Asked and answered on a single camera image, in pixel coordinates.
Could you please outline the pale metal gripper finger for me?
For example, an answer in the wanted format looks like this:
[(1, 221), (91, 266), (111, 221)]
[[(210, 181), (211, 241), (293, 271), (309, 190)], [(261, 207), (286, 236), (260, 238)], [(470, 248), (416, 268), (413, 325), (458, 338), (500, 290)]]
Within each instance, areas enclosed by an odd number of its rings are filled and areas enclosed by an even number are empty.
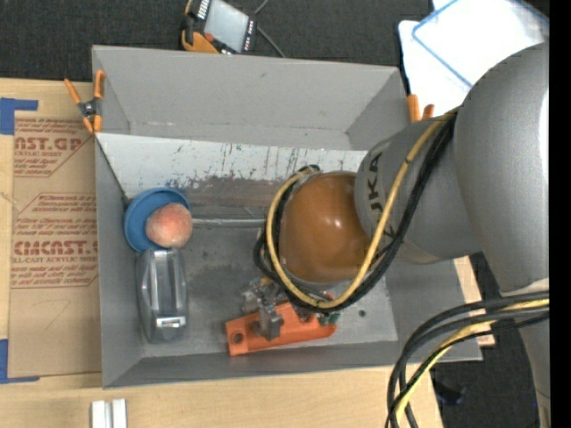
[(263, 286), (260, 282), (251, 282), (241, 291), (242, 311), (256, 312), (265, 300)]
[(252, 332), (267, 341), (273, 341), (281, 335), (283, 324), (282, 315), (277, 312), (275, 305), (260, 305), (257, 317), (250, 323)]

